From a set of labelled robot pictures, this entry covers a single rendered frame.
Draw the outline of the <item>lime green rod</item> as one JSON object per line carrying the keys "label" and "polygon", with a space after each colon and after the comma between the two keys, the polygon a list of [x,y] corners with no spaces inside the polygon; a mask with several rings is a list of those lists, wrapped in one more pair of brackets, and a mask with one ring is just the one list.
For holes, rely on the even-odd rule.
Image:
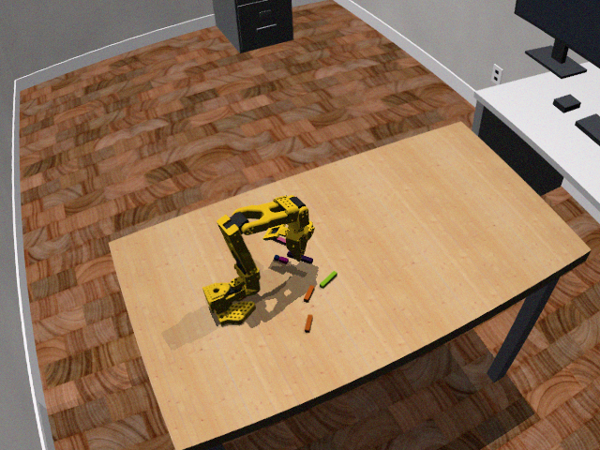
{"label": "lime green rod", "polygon": [[320,283],[320,287],[324,288],[328,283],[330,283],[336,276],[338,275],[338,273],[336,271],[333,271],[325,280],[323,280]]}

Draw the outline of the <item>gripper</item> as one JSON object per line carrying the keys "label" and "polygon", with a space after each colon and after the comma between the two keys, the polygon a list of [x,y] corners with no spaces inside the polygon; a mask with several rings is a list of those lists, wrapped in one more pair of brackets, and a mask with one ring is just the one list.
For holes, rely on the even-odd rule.
{"label": "gripper", "polygon": [[286,228],[285,224],[269,228],[266,232],[263,240],[272,240],[278,239],[279,236],[286,237],[286,248],[291,252],[294,258],[300,262],[301,255],[305,254],[307,242],[314,233],[315,227],[313,227],[313,223],[310,221],[309,224],[302,228],[301,230],[294,230],[288,226]]}

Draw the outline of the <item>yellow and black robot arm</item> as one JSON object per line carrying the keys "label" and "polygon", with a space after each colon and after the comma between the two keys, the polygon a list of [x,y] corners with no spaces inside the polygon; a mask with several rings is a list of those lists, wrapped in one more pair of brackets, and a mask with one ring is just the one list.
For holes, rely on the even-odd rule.
{"label": "yellow and black robot arm", "polygon": [[[249,222],[248,218],[258,220]],[[261,289],[260,269],[256,266],[242,234],[260,233],[282,224],[287,224],[297,231],[309,224],[308,208],[293,195],[277,197],[269,203],[238,208],[231,217],[225,215],[217,221],[236,260],[233,267],[239,276],[229,283],[220,282],[204,287],[221,326],[227,323],[244,323],[256,307],[254,302],[242,300]],[[233,305],[234,301],[242,302]]]}

